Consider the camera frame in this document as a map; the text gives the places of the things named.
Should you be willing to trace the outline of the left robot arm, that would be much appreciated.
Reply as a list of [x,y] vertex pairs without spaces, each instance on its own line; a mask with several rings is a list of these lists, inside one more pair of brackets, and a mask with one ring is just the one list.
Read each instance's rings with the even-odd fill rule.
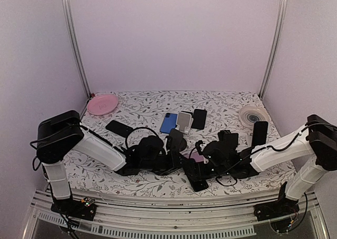
[[136,175],[141,170],[167,175],[181,168],[182,144],[183,134],[172,129],[164,140],[153,132],[136,145],[118,148],[84,126],[74,110],[42,121],[37,139],[30,142],[46,172],[52,196],[67,215],[78,211],[63,163],[69,152],[81,152],[122,176]]

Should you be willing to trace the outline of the black folding phone stand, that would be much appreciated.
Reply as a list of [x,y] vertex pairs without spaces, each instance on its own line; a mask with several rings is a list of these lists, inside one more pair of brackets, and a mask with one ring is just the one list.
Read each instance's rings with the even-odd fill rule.
[[239,144],[238,133],[231,133],[229,130],[222,130],[218,132],[217,136],[226,152],[236,154],[236,149]]

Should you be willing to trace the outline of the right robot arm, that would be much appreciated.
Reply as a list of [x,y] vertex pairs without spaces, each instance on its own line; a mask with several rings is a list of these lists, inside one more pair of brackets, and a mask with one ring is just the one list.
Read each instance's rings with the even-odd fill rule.
[[312,185],[330,171],[336,170],[336,126],[313,114],[298,130],[273,142],[236,150],[238,134],[224,130],[218,133],[218,141],[201,148],[195,144],[203,162],[192,158],[183,161],[185,175],[190,182],[231,175],[235,179],[257,176],[275,165],[302,157],[310,159],[298,174],[285,182],[279,197],[272,205],[277,216],[283,216]]

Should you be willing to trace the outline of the white grey phone stand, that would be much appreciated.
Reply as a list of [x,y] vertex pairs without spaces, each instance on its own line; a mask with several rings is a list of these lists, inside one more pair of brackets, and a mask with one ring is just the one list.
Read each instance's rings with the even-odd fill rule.
[[176,119],[176,130],[182,132],[183,134],[188,134],[193,123],[193,113],[180,111],[177,114]]

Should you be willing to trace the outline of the black phone teal edge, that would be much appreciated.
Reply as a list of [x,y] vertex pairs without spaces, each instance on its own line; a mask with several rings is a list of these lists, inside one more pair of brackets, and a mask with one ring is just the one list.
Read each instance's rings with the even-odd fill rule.
[[207,110],[195,109],[193,112],[193,123],[191,128],[196,130],[203,130],[206,123]]

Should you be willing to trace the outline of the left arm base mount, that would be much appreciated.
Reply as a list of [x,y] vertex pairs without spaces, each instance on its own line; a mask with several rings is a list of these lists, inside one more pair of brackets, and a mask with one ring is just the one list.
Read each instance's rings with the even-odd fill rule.
[[75,200],[72,196],[64,200],[57,200],[53,197],[51,206],[51,211],[59,213],[65,218],[78,218],[86,221],[94,220],[96,209],[95,199],[90,197],[81,200]]

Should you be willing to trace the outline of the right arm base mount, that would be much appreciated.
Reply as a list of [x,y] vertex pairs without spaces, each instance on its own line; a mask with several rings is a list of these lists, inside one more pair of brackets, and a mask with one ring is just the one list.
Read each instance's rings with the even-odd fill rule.
[[276,201],[255,205],[254,215],[258,221],[272,220],[287,216],[287,218],[283,220],[270,222],[270,226],[274,232],[283,234],[290,231],[299,210],[298,201],[281,198]]

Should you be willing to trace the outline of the black phone front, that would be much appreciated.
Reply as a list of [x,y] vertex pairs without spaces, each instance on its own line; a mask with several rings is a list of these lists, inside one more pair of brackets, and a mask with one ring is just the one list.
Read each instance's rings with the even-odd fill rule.
[[199,172],[185,172],[187,179],[194,192],[206,190],[209,185]]

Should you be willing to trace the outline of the black phone blue case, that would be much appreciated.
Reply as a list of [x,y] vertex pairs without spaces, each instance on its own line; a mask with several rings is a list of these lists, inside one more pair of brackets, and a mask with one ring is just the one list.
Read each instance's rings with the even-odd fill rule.
[[251,146],[256,147],[266,144],[269,123],[267,121],[257,121],[253,126]]

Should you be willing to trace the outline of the pink phone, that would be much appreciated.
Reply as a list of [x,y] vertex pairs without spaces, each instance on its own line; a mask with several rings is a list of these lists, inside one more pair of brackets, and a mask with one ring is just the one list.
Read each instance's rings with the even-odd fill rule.
[[189,163],[203,163],[204,162],[204,157],[200,155],[196,150],[194,150],[192,153],[184,154],[184,157],[187,159]]

